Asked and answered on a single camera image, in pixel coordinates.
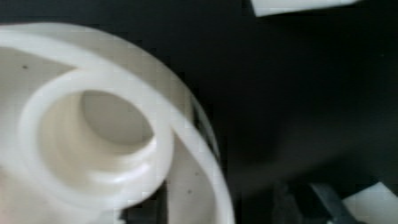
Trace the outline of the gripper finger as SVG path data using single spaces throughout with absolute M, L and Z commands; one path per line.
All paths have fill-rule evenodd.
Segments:
M 332 186 L 325 183 L 309 184 L 311 212 L 320 218 L 316 224 L 366 224 L 348 211 Z

